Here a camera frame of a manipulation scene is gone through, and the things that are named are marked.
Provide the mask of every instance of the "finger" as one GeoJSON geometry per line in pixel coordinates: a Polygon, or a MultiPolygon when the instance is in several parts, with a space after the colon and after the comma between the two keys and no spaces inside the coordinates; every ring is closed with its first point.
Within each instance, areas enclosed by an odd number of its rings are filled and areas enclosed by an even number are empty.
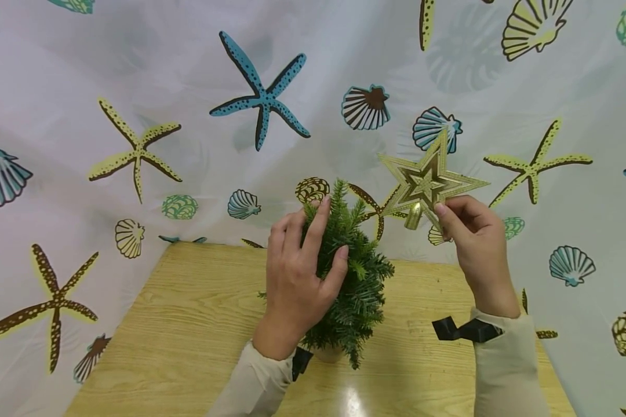
{"type": "Polygon", "coordinates": [[[434,206],[434,212],[439,218],[441,226],[444,228],[446,237],[454,239],[457,242],[466,241],[471,236],[471,231],[460,220],[448,206],[443,203],[437,203],[434,206]]]}
{"type": "Polygon", "coordinates": [[[304,228],[306,213],[304,208],[293,213],[287,221],[285,231],[285,242],[283,242],[283,255],[292,256],[299,253],[301,249],[301,229],[304,228]]]}
{"type": "Polygon", "coordinates": [[[321,294],[330,302],[330,305],[339,295],[346,273],[348,273],[348,245],[341,246],[336,250],[332,268],[321,284],[321,294]]]}
{"type": "Polygon", "coordinates": [[[468,225],[472,225],[475,231],[503,223],[488,206],[471,196],[452,197],[445,201],[445,205],[468,225]]]}
{"type": "Polygon", "coordinates": [[[288,221],[290,221],[290,214],[272,225],[269,242],[267,244],[267,259],[272,259],[274,256],[281,256],[288,221]]]}
{"type": "Polygon", "coordinates": [[[318,212],[308,227],[304,244],[301,245],[301,255],[304,256],[304,259],[309,259],[313,264],[318,263],[318,252],[322,244],[322,236],[325,234],[325,228],[327,227],[330,206],[329,196],[326,196],[322,199],[318,212]]]}

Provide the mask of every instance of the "blue starfish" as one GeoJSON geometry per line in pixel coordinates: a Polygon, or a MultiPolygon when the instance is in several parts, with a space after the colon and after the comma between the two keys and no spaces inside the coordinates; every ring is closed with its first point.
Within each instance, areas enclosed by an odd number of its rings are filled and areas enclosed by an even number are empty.
{"type": "Polygon", "coordinates": [[[239,110],[259,107],[260,114],[257,116],[257,128],[255,131],[255,150],[257,151],[259,151],[262,144],[264,144],[267,129],[269,129],[269,114],[272,111],[278,113],[285,123],[297,132],[299,136],[311,137],[308,130],[299,123],[299,120],[294,117],[290,109],[276,99],[285,91],[287,86],[290,85],[295,76],[299,74],[301,67],[303,67],[306,62],[306,56],[303,53],[298,54],[298,56],[278,74],[269,88],[264,89],[260,75],[257,74],[255,66],[253,66],[253,63],[248,59],[246,53],[243,52],[243,49],[225,32],[220,32],[220,40],[225,47],[225,51],[230,56],[230,59],[234,62],[234,65],[236,65],[239,71],[241,71],[243,78],[246,79],[246,82],[250,85],[250,88],[255,94],[252,96],[234,98],[209,111],[209,114],[212,116],[226,116],[239,110]]]}

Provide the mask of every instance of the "hand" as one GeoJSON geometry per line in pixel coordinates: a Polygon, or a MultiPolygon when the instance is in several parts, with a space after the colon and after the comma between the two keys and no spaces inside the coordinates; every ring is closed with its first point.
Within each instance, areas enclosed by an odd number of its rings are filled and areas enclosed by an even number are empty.
{"type": "Polygon", "coordinates": [[[318,207],[301,247],[304,209],[288,214],[272,226],[267,246],[267,308],[253,334],[253,347],[262,356],[275,360],[290,356],[339,295],[348,272],[348,246],[336,251],[325,280],[316,275],[318,251],[329,213],[327,196],[318,207]]]}
{"type": "Polygon", "coordinates": [[[434,210],[446,240],[457,245],[459,267],[475,296],[475,306],[493,316],[516,319],[519,301],[510,279],[505,227],[498,216],[470,196],[448,199],[434,210]]]}

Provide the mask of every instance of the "person's left hand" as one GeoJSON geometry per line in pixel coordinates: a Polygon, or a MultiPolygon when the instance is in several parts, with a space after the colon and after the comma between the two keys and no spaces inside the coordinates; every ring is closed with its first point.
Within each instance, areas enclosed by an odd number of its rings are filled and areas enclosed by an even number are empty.
{"type": "Polygon", "coordinates": [[[318,251],[329,213],[327,196],[318,207],[301,247],[304,209],[286,215],[272,226],[267,246],[267,308],[253,334],[253,347],[262,356],[275,360],[290,356],[339,295],[348,272],[348,246],[336,250],[325,280],[316,275],[318,251]]]}

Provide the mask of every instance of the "wooden table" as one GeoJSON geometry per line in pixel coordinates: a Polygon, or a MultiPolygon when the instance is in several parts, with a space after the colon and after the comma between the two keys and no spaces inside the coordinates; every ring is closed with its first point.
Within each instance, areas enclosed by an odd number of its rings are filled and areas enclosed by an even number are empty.
{"type": "MultiPolygon", "coordinates": [[[[67,416],[203,416],[264,311],[265,250],[173,243],[119,326],[67,416]]],[[[357,371],[313,359],[278,416],[472,416],[475,364],[467,341],[440,342],[431,321],[468,321],[457,267],[395,262],[385,320],[357,371]]],[[[553,416],[575,416],[538,344],[553,416]]]]}

